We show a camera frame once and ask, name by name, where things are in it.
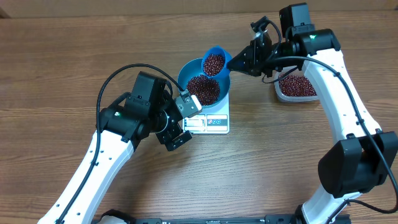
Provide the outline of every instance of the scale platform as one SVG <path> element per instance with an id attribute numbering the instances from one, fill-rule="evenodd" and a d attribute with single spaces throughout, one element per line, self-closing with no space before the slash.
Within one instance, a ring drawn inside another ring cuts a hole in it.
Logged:
<path id="1" fill-rule="evenodd" d="M 203 111 L 182 122 L 184 131 L 193 134 L 228 134 L 229 133 L 229 94 L 217 105 L 204 108 Z"/>

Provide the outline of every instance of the clear plastic container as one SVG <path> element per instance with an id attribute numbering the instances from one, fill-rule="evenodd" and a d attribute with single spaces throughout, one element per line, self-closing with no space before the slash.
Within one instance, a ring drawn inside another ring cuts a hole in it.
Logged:
<path id="1" fill-rule="evenodd" d="M 293 69 L 294 67 L 295 66 L 286 67 L 281 72 L 277 72 L 275 74 L 275 79 L 277 79 L 280 74 L 284 74 L 287 71 L 289 71 L 290 69 Z M 303 71 L 299 71 L 297 69 L 294 72 L 292 72 L 290 75 L 304 76 L 304 73 L 303 73 Z M 278 99 L 281 102 L 284 102 L 284 103 L 301 103 L 301 102 L 311 102 L 311 101 L 319 100 L 318 96 L 286 96 L 280 90 L 279 82 L 275 82 L 274 84 L 275 84 L 276 95 L 278 96 Z"/>

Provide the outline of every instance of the label on scale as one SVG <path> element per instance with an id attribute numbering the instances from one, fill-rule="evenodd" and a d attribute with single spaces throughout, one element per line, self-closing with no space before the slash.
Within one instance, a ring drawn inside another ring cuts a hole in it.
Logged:
<path id="1" fill-rule="evenodd" d="M 184 130 L 193 133 L 211 133 L 228 130 L 228 115 L 199 114 L 184 119 Z"/>

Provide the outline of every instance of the plastic container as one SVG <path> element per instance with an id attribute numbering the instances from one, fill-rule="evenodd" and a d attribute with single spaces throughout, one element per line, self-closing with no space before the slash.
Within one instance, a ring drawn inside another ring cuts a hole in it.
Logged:
<path id="1" fill-rule="evenodd" d="M 200 66 L 201 61 L 202 61 L 202 58 L 194 59 L 194 60 L 188 62 L 186 65 L 184 65 L 184 67 L 181 69 L 181 71 L 178 75 L 178 78 L 177 78 L 177 82 L 178 82 L 178 84 L 180 84 L 180 86 L 183 89 L 185 89 L 187 87 L 188 82 L 189 82 L 189 80 L 191 80 L 191 78 L 204 74 L 204 72 L 202 71 L 201 66 Z M 229 88 L 231 86 L 231 79 L 229 78 L 229 76 L 222 78 L 222 79 L 217 79 L 216 81 L 220 85 L 220 95 L 218 96 L 218 99 L 215 103 L 213 103 L 212 105 L 208 105 L 208 106 L 202 106 L 203 109 L 211 108 L 211 107 L 217 105 L 219 102 L 221 102 L 226 97 L 226 95 L 229 92 Z"/>
<path id="2" fill-rule="evenodd" d="M 232 59 L 232 56 L 220 46 L 213 47 L 206 52 L 205 56 L 203 57 L 203 59 L 201 61 L 201 70 L 203 71 L 203 64 L 205 63 L 206 58 L 209 57 L 210 54 L 223 56 L 225 58 L 224 67 L 215 76 L 212 76 L 212 77 L 208 76 L 205 72 L 203 72 L 203 74 L 205 74 L 209 78 L 214 78 L 214 79 L 222 79 L 222 78 L 226 78 L 227 76 L 229 76 L 229 73 L 231 71 L 228 68 L 226 68 L 226 64 Z"/>
<path id="3" fill-rule="evenodd" d="M 280 74 L 284 74 L 290 69 L 293 69 L 295 66 L 291 67 L 285 67 L 281 72 L 277 72 L 275 74 L 275 79 L 279 77 Z M 292 72 L 290 75 L 296 75 L 296 76 L 304 76 L 303 71 L 296 70 Z M 302 103 L 302 102 L 312 102 L 312 101 L 317 101 L 319 100 L 318 96 L 286 96 L 285 94 L 282 93 L 279 87 L 279 82 L 275 82 L 275 91 L 276 95 L 278 96 L 279 101 L 284 102 L 284 103 Z"/>

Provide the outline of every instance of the kidney beans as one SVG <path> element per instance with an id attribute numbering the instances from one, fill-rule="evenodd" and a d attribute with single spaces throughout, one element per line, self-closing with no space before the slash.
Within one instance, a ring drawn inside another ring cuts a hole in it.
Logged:
<path id="1" fill-rule="evenodd" d="M 289 75 L 279 81 L 279 88 L 286 96 L 316 96 L 310 81 L 304 76 Z"/>
<path id="2" fill-rule="evenodd" d="M 216 103 L 220 95 L 220 84 L 216 80 L 210 79 L 205 75 L 193 77 L 187 85 L 188 91 L 197 96 L 202 106 Z"/>
<path id="3" fill-rule="evenodd" d="M 208 76 L 215 76 L 223 69 L 225 58 L 222 55 L 210 54 L 203 64 L 203 71 Z"/>

